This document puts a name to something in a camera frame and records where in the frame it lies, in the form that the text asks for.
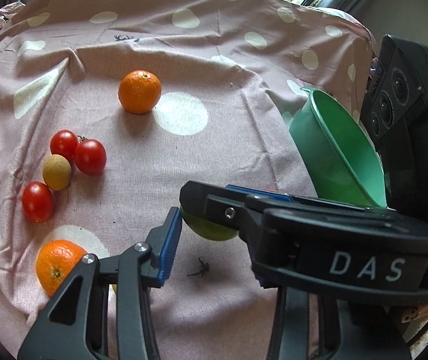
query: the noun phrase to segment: orange fruit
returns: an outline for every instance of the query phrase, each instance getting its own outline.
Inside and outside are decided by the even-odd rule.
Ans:
[[[126,111],[145,114],[159,101],[161,83],[154,74],[145,70],[135,70],[122,79],[117,96]]]
[[[36,275],[49,296],[53,296],[66,276],[87,252],[66,239],[44,245],[36,260]]]

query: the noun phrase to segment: green plastic container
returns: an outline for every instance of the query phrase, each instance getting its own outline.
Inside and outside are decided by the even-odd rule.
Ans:
[[[386,207],[384,172],[366,135],[349,113],[323,91],[303,88],[308,101],[289,126],[317,195]]]

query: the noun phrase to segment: white wall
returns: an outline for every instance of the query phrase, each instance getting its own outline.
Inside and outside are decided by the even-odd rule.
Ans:
[[[376,38],[385,34],[428,45],[428,0],[371,0],[356,15]]]

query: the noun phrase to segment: bowl rim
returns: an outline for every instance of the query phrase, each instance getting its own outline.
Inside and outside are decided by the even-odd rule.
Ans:
[[[382,164],[380,163],[379,158],[376,155],[376,152],[374,150],[374,148],[371,146],[371,144],[369,143],[365,133],[362,131],[361,127],[359,127],[359,125],[355,122],[355,120],[351,117],[351,115],[349,114],[349,112],[347,112],[347,110],[345,110],[344,107],[342,107],[342,105],[339,104],[339,102],[333,98],[331,95],[329,95],[328,93],[326,93],[325,91],[322,91],[320,89],[316,89],[316,88],[309,88],[309,87],[303,87],[301,88],[302,90],[308,92],[308,100],[311,103],[311,110],[314,113],[314,116],[316,117],[316,120],[320,126],[320,128],[322,129],[322,132],[324,133],[324,135],[326,136],[327,140],[329,141],[329,144],[332,146],[332,148],[334,149],[335,153],[340,157],[340,160],[344,163],[347,171],[353,176],[357,186],[359,187],[360,191],[362,192],[362,194],[364,195],[364,197],[371,202],[371,204],[375,205],[375,206],[379,206],[379,207],[384,207],[382,206],[382,202],[379,203],[377,201],[375,201],[375,199],[371,196],[371,194],[366,190],[366,187],[364,187],[364,185],[361,183],[361,181],[359,180],[359,177],[357,176],[357,174],[355,173],[354,169],[352,168],[351,164],[349,163],[349,161],[347,160],[347,158],[345,157],[344,153],[342,152],[342,150],[340,149],[339,145],[337,144],[335,138],[333,137],[333,135],[331,134],[330,130],[328,129],[326,122],[324,121],[324,118],[322,117],[322,115],[320,114],[319,108],[317,107],[316,101],[314,99],[314,92],[322,92],[324,93],[326,96],[328,96],[329,98],[332,99],[333,102],[335,102],[337,104],[337,107],[339,107],[340,109],[342,109],[350,118],[350,120],[352,121],[352,123],[355,123],[355,125],[358,127],[358,129],[360,130],[360,132],[362,133],[362,135],[364,136],[364,139],[366,140],[366,143],[369,145],[369,147],[371,148],[371,150],[374,152],[374,156],[379,164],[379,168],[380,171],[382,172],[382,174],[384,175],[384,169],[382,168]]]

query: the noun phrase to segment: white lettering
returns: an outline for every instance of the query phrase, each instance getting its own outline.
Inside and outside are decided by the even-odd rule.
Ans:
[[[370,275],[371,280],[376,279],[376,257],[372,256],[367,264],[362,268],[362,271],[359,272],[357,278],[360,279],[363,275]]]
[[[396,264],[404,264],[405,259],[395,259],[391,264],[391,271],[393,271],[396,275],[395,276],[386,276],[386,280],[389,282],[397,281],[400,279],[400,276],[402,275],[402,269],[396,266]]]
[[[342,269],[337,268],[339,257],[345,258],[344,267]],[[350,264],[351,264],[351,255],[349,253],[345,251],[336,251],[334,259],[332,260],[331,270],[329,271],[329,273],[333,275],[343,275],[349,269]]]

